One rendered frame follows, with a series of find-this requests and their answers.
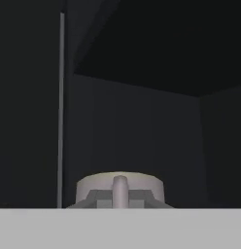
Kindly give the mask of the pale grey bowl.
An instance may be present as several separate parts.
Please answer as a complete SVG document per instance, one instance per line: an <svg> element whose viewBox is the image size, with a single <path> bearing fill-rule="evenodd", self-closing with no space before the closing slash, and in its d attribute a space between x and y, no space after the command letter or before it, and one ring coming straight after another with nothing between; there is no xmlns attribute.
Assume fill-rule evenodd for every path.
<svg viewBox="0 0 241 249"><path fill-rule="evenodd" d="M91 190L111 190L112 208L130 208L131 190L149 190L155 199L165 202L163 183L152 175L138 172L106 172L90 175L77 183L75 203L86 199Z"/></svg>

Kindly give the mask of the dark cabinet door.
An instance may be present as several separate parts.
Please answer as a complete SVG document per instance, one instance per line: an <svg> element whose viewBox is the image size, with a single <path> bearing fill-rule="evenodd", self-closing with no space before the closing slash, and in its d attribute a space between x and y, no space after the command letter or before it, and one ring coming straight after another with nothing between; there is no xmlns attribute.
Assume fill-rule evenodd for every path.
<svg viewBox="0 0 241 249"><path fill-rule="evenodd" d="M0 0L0 208L55 208L63 0Z"/></svg>

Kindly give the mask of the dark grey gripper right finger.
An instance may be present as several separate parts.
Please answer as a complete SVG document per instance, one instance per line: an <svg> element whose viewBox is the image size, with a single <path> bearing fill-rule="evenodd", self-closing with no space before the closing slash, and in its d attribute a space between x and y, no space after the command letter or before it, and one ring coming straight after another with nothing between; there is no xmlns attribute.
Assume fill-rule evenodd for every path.
<svg viewBox="0 0 241 249"><path fill-rule="evenodd" d="M170 208L170 205L155 199L153 193L149 190L131 190L128 193L128 196L130 208Z"/></svg>

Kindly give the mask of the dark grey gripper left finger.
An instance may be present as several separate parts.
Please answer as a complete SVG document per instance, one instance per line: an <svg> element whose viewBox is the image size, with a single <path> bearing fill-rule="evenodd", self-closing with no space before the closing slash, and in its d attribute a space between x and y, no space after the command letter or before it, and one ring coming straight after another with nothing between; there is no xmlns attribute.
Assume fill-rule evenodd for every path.
<svg viewBox="0 0 241 249"><path fill-rule="evenodd" d="M111 190L91 190L86 199L83 199L73 205L71 208L112 208L113 196Z"/></svg>

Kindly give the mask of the dark cabinet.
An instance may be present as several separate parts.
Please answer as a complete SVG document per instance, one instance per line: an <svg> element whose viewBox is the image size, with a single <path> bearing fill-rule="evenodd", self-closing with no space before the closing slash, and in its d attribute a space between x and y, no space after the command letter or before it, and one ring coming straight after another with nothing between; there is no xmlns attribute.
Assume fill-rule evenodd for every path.
<svg viewBox="0 0 241 249"><path fill-rule="evenodd" d="M150 174L178 208L241 208L241 0L63 0L63 202Z"/></svg>

